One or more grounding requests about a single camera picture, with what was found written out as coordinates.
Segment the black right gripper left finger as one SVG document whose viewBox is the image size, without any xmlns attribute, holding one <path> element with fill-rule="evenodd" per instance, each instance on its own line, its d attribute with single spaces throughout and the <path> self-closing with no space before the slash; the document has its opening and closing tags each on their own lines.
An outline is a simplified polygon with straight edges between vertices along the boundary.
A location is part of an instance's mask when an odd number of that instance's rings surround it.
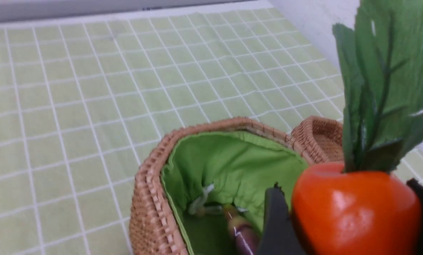
<svg viewBox="0 0 423 255">
<path fill-rule="evenodd" d="M 256 254 L 306 254 L 293 228 L 285 193 L 277 182 L 265 190 L 263 231 Z"/>
</svg>

